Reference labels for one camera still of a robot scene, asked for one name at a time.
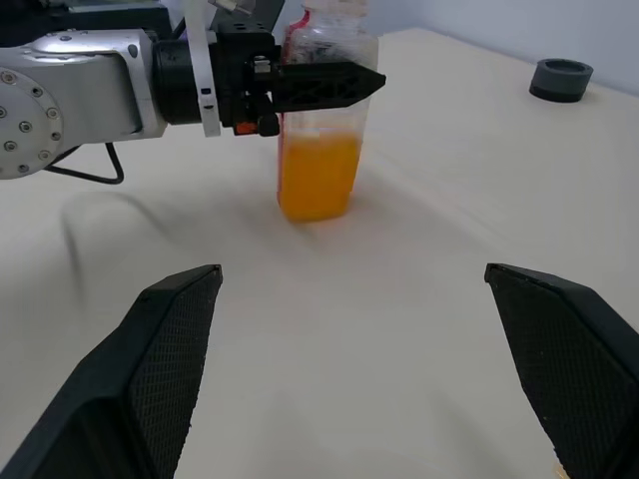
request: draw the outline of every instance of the bottle cap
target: bottle cap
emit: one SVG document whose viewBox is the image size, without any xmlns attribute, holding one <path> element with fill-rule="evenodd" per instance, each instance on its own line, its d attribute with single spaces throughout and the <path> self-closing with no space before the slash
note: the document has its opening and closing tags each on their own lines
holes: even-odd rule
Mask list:
<svg viewBox="0 0 639 479">
<path fill-rule="evenodd" d="M 575 103 L 583 98 L 593 69 L 585 63 L 559 58 L 541 60 L 530 93 L 555 103 Z"/>
<path fill-rule="evenodd" d="M 304 7 L 324 13 L 364 17 L 368 13 L 368 0 L 304 0 Z"/>
</svg>

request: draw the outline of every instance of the white wall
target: white wall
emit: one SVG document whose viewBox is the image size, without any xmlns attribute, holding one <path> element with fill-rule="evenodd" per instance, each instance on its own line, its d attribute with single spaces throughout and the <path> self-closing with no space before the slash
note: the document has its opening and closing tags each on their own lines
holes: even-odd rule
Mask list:
<svg viewBox="0 0 639 479">
<path fill-rule="evenodd" d="M 300 3 L 287 0 L 280 28 L 301 17 Z M 579 60 L 598 82 L 639 95 L 637 0 L 370 0 L 369 26 L 423 26 L 528 61 Z"/>
</svg>

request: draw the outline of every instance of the black cylindrical object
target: black cylindrical object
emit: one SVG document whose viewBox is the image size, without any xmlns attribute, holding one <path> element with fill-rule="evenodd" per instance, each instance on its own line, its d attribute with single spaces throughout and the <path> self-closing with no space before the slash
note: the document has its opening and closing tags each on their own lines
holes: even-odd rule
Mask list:
<svg viewBox="0 0 639 479">
<path fill-rule="evenodd" d="M 551 58 L 541 60 L 530 84 L 530 93 L 555 103 L 576 103 L 583 98 L 593 69 L 585 63 Z"/>
<path fill-rule="evenodd" d="M 157 42 L 153 47 L 153 87 L 160 113 L 171 125 L 202 122 L 189 44 Z"/>
</svg>

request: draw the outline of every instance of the orange juice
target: orange juice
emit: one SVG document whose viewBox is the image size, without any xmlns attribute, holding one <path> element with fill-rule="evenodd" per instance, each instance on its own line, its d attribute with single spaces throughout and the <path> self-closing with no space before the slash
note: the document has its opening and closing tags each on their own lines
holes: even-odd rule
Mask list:
<svg viewBox="0 0 639 479">
<path fill-rule="evenodd" d="M 285 135 L 278 200 L 286 217 L 305 223 L 346 213 L 360 151 L 356 133 Z"/>
</svg>

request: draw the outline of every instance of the black cap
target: black cap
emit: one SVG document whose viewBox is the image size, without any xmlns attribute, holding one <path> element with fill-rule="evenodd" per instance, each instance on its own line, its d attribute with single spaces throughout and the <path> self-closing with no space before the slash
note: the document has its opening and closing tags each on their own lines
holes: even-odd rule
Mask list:
<svg viewBox="0 0 639 479">
<path fill-rule="evenodd" d="M 537 64 L 530 93 L 556 103 L 575 103 L 583 98 L 593 69 L 585 63 L 550 58 Z"/>
</svg>

